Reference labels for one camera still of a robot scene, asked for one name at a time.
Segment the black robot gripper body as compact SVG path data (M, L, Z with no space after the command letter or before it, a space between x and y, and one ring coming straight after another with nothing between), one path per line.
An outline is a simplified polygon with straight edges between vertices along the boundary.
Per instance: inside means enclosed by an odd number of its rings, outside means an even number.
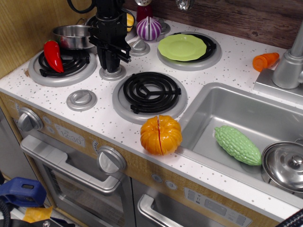
M96 8L97 27L89 28L89 41L96 47L115 52L117 57L128 63L131 60L131 47L126 42L127 15L123 9L124 0L93 0L91 7Z

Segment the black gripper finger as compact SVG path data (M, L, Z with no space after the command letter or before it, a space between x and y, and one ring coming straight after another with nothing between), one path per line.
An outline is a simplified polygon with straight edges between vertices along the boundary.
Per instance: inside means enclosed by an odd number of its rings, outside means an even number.
M107 50L101 47L97 47L97 53L98 53L98 57L99 57L99 61L101 64L101 67L104 70L108 70L109 69L109 63L107 61Z
M115 52L109 52L109 72L115 72L120 66L120 59Z

